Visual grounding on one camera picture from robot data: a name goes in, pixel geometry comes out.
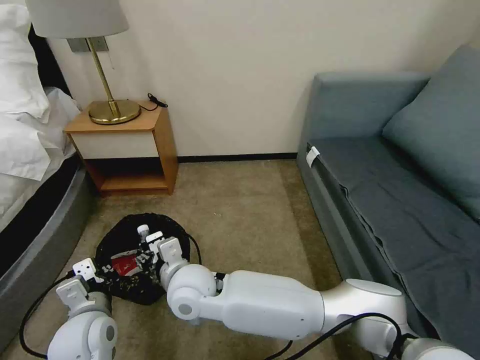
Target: wooden nightstand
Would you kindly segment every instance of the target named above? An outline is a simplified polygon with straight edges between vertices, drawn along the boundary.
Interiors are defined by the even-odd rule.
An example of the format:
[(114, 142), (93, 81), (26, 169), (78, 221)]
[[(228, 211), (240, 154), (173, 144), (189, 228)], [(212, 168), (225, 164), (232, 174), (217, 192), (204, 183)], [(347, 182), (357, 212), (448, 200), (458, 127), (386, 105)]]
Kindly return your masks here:
[[(155, 107), (149, 101), (138, 103)], [(64, 131), (102, 196), (174, 192), (177, 150), (167, 109), (142, 109), (132, 121), (99, 125), (90, 120), (87, 108)]]

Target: black trash bag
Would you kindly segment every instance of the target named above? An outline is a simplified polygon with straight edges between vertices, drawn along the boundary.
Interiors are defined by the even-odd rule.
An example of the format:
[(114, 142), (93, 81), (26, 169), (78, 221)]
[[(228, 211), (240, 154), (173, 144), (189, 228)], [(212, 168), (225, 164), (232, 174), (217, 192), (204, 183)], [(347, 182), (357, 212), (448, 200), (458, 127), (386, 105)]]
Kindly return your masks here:
[(140, 252), (140, 236), (137, 227), (147, 224), (150, 234), (161, 231), (165, 238), (178, 238), (184, 259), (190, 261), (190, 236), (175, 220), (155, 213), (131, 214), (120, 220), (102, 239), (96, 248), (97, 271), (105, 281), (100, 291), (140, 305), (151, 305), (165, 294), (158, 279), (158, 271), (164, 264), (158, 259), (154, 270), (144, 269), (132, 276), (120, 276), (113, 269), (111, 257), (129, 251)]

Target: white wall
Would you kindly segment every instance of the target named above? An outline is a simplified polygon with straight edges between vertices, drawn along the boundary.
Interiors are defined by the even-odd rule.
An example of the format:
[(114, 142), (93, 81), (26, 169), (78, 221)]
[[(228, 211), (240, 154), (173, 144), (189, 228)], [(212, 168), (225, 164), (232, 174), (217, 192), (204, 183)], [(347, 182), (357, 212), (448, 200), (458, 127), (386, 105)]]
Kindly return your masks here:
[[(314, 73), (436, 69), (478, 0), (123, 0), (101, 60), (114, 96), (169, 104), (179, 155), (295, 152)], [(73, 96), (105, 94), (89, 54), (51, 47)]]

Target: power cord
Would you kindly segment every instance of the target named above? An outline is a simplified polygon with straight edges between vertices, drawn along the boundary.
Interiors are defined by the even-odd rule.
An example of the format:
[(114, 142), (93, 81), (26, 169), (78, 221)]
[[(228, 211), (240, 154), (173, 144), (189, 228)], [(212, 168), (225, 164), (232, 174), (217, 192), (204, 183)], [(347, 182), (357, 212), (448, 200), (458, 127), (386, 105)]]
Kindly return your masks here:
[(293, 344), (293, 343), (294, 343), (294, 342), (293, 342), (292, 340), (290, 340), (290, 341), (285, 345), (285, 347), (284, 347), (282, 350), (280, 350), (279, 352), (276, 352), (276, 353), (274, 353), (274, 354), (266, 357), (264, 360), (274, 360), (274, 359), (282, 356), (283, 354), (285, 354), (285, 353), (292, 347), (292, 344)]
[(169, 107), (166, 103), (161, 102), (161, 101), (158, 100), (155, 96), (153, 96), (151, 92), (149, 92), (149, 93), (147, 94), (147, 96), (148, 96), (148, 99), (149, 99), (152, 103), (156, 104), (156, 106), (155, 106), (153, 109), (149, 109), (149, 108), (147, 108), (147, 107), (142, 106), (142, 105), (139, 104), (142, 109), (151, 112), (151, 111), (156, 110), (158, 107), (161, 107), (161, 108), (168, 108), (168, 107)]
[[(382, 319), (385, 319), (387, 320), (389, 323), (391, 323), (394, 327), (395, 327), (395, 330), (396, 330), (396, 336), (395, 336), (395, 341), (393, 342), (393, 346), (390, 350), (390, 353), (388, 354), (388, 356), (385, 358), (386, 360), (392, 360), (394, 358), (394, 356), (400, 351), (400, 348), (403, 344), (403, 342), (405, 341), (406, 338), (411, 338), (411, 337), (414, 337), (412, 335), (410, 336), (402, 336), (402, 330), (400, 329), (400, 326), (395, 322), (395, 320), (393, 320), (391, 317), (387, 316), (387, 315), (384, 315), (382, 313), (379, 313), (379, 312), (365, 312), (363, 314), (360, 314), (360, 315), (356, 315), (356, 316), (352, 316), (350, 317), (349, 319), (339, 323), (337, 326), (333, 327), (332, 329), (330, 329), (329, 331), (327, 331), (326, 333), (324, 333), (322, 336), (320, 336), (319, 338), (317, 338), (316, 340), (314, 340), (313, 342), (311, 342), (309, 345), (305, 346), (302, 350), (300, 350), (299, 352), (293, 354), (292, 356), (290, 357), (287, 357), (285, 360), (296, 360), (296, 359), (299, 359), (301, 358), (303, 355), (305, 355), (306, 353), (308, 353), (310, 350), (312, 350), (314, 347), (316, 347), (317, 345), (321, 344), (322, 342), (324, 342), (326, 339), (330, 338), (331, 336), (333, 336), (338, 330), (360, 320), (360, 319), (363, 319), (363, 318), (370, 318), (370, 317), (376, 317), (376, 318), (382, 318)], [(274, 354), (274, 355), (271, 355), (272, 357), (267, 357), (265, 360), (271, 360), (271, 359), (275, 359), (275, 357), (273, 356), (276, 356), (277, 354)]]
[(47, 355), (45, 354), (42, 354), (40, 352), (36, 352), (34, 350), (32, 350), (28, 345), (27, 343), (25, 342), (25, 326), (27, 325), (27, 321), (30, 319), (30, 317), (32, 316), (32, 314), (34, 313), (35, 309), (40, 305), (40, 303), (42, 302), (42, 300), (45, 298), (45, 296), (47, 296), (47, 294), (49, 293), (50, 290), (52, 290), (54, 287), (56, 287), (58, 284), (60, 284), (61, 282), (67, 280), (67, 279), (70, 279), (72, 277), (74, 277), (75, 274), (74, 272), (71, 270), (69, 272), (66, 273), (66, 275), (60, 279), (58, 279), (57, 281), (55, 281), (52, 285), (50, 285), (44, 292), (41, 293), (41, 295), (33, 302), (33, 304), (28, 308), (28, 310), (26, 311), (25, 315), (23, 316), (23, 320), (21, 321), (21, 324), (20, 324), (20, 330), (18, 332), (18, 337), (20, 339), (20, 345), (22, 347), (23, 350), (25, 350), (28, 354), (34, 356), (34, 357), (37, 357), (37, 358), (40, 358), (40, 359), (46, 359), (47, 358)]
[(187, 236), (190, 238), (191, 242), (193, 243), (193, 245), (195, 245), (195, 248), (196, 248), (196, 254), (198, 255), (198, 264), (199, 265), (202, 265), (202, 256), (200, 255), (200, 247), (199, 247), (199, 244), (195, 241), (194, 237), (192, 235), (190, 235), (189, 233), (187, 233)]

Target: brass lamp base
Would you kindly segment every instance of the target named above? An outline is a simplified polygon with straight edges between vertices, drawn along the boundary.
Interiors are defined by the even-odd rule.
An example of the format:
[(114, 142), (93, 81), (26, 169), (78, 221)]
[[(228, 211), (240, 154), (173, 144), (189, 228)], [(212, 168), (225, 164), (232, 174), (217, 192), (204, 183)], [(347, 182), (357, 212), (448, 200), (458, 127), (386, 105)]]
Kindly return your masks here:
[(108, 101), (93, 104), (88, 112), (90, 119), (96, 124), (114, 125), (126, 123), (140, 115), (140, 105), (135, 101), (114, 100), (113, 102), (116, 104), (116, 109), (114, 110), (112, 110)]

